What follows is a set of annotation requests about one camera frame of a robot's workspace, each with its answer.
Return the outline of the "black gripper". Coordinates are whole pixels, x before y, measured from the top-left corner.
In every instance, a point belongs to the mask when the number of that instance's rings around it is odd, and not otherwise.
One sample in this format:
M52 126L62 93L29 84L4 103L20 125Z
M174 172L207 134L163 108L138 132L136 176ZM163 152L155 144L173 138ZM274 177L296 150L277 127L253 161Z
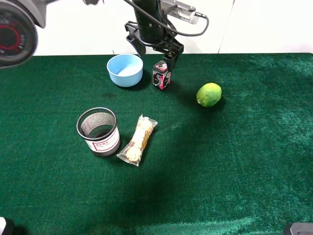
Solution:
M126 40L134 47L139 57L146 53L146 47L164 54L163 59L170 72L175 68L184 45L175 39L176 28L163 13L159 0L133 0L136 22L128 21Z

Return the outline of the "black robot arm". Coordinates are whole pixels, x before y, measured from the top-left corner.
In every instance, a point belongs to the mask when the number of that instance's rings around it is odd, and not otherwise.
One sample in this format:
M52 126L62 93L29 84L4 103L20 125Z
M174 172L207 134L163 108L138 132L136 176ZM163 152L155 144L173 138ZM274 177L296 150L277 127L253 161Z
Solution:
M0 2L0 66L18 66L34 54L38 35L36 26L45 26L49 0L2 0ZM163 53L170 68L174 67L184 50L176 40L179 32L168 20L168 9L159 0L129 0L136 21L128 21L127 41L142 56L146 48Z

